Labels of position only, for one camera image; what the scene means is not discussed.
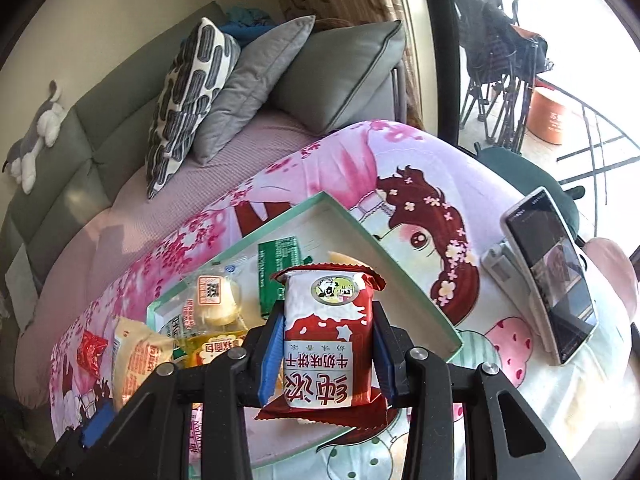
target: gray sofa backrest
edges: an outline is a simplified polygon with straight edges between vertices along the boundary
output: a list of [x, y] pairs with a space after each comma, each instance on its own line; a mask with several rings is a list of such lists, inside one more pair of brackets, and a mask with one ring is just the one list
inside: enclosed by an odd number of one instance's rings
[[180, 41], [207, 16], [226, 16], [215, 2], [195, 11], [118, 65], [73, 107], [52, 148], [36, 160], [30, 194], [19, 189], [0, 230], [0, 288], [25, 244], [38, 293], [56, 259], [76, 233], [113, 204], [145, 159], [149, 124], [164, 77]]

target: cartoon girl's hair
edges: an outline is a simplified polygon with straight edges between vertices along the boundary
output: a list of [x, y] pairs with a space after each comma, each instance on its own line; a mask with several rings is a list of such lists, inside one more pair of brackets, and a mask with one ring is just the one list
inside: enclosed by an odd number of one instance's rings
[[[431, 286], [430, 297], [456, 325], [471, 312], [480, 291], [480, 275], [472, 262], [462, 217], [446, 202], [442, 190], [427, 184], [420, 170], [407, 166], [404, 170], [397, 168], [396, 174], [379, 178], [376, 186], [386, 192], [386, 201], [396, 207], [389, 228], [412, 224], [431, 234], [444, 270]], [[448, 294], [441, 296], [444, 282], [449, 284], [445, 289]]]

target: orange stool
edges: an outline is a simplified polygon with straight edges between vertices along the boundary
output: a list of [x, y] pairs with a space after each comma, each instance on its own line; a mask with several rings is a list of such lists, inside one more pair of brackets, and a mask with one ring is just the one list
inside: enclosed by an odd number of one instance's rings
[[564, 133], [576, 129], [579, 118], [562, 92], [538, 86], [531, 97], [527, 128], [536, 137], [551, 144], [562, 144]]

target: black and white patterned pillow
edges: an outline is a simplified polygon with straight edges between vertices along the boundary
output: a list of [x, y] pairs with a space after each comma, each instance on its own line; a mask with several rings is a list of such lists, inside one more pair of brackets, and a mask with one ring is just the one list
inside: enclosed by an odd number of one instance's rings
[[164, 80], [149, 130], [146, 195], [153, 198], [178, 171], [196, 128], [231, 74], [240, 47], [207, 18], [180, 45]]

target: cartoon eye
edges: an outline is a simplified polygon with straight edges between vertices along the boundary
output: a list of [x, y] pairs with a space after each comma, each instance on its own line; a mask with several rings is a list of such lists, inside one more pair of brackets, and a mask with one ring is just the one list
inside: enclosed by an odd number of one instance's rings
[[409, 241], [411, 242], [411, 245], [414, 249], [421, 249], [427, 244], [429, 240], [426, 234], [424, 234], [422, 231], [418, 231], [411, 235], [411, 239]]

